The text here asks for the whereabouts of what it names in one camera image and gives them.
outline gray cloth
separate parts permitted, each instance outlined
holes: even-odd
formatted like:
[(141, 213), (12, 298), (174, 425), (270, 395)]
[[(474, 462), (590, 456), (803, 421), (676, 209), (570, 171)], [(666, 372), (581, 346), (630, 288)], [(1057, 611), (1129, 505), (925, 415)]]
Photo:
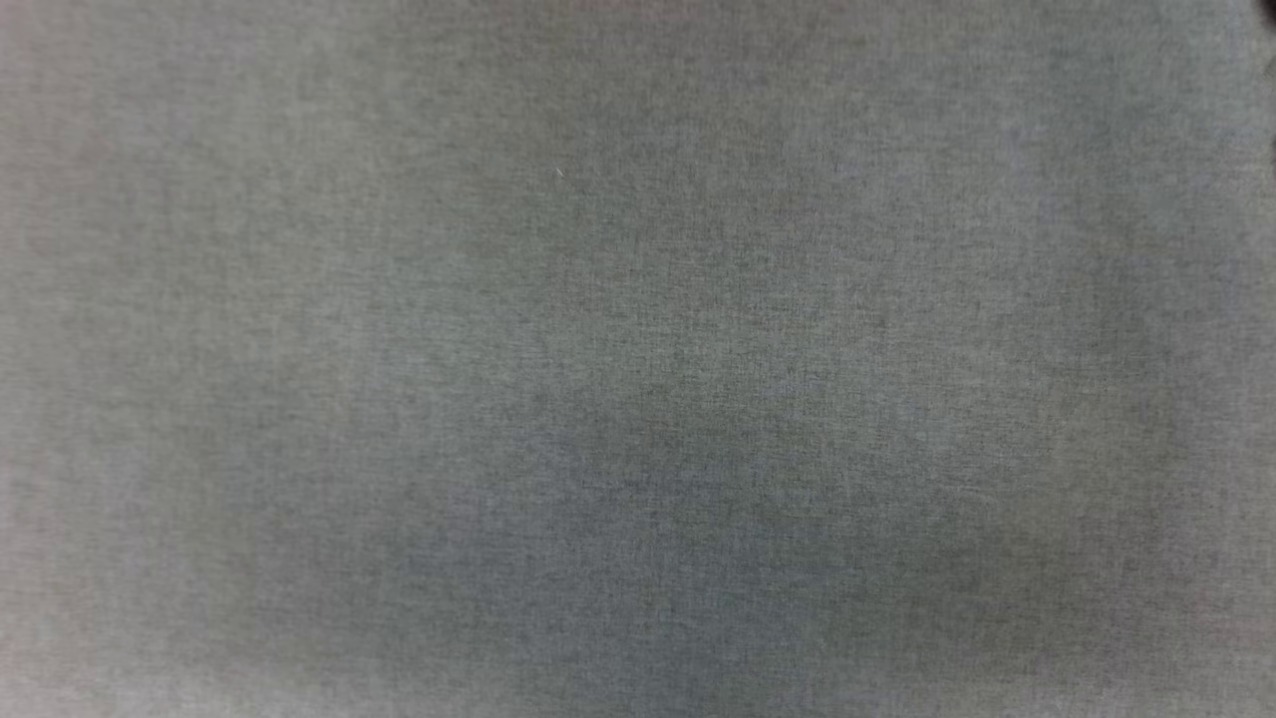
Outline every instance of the gray cloth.
[(1276, 715), (1273, 51), (0, 1), (0, 714)]

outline woven texture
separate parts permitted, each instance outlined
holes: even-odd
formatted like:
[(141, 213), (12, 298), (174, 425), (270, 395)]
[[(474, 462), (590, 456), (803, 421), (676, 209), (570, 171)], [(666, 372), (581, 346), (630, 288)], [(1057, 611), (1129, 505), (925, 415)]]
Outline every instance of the woven texture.
[(1276, 715), (1248, 0), (0, 0), (0, 714)]

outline fabric surface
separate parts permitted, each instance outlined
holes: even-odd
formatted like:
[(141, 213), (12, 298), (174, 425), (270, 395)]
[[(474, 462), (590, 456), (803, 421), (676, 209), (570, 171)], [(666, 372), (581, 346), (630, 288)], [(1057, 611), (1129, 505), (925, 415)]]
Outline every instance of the fabric surface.
[(1276, 715), (1273, 52), (0, 1), (0, 714)]

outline dark object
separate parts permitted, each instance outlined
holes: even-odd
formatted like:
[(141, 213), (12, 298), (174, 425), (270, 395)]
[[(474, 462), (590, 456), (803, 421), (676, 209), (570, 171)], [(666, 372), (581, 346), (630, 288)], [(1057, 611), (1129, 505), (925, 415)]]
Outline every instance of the dark object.
[(1254, 0), (1258, 11), (1263, 15), (1263, 24), (1267, 29), (1276, 29), (1276, 0)]

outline gray fabric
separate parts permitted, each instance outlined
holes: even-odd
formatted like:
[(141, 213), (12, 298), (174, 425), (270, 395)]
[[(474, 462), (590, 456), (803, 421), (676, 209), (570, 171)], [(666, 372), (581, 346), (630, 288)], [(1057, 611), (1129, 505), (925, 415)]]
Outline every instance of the gray fabric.
[(0, 714), (1276, 715), (1273, 51), (0, 3)]

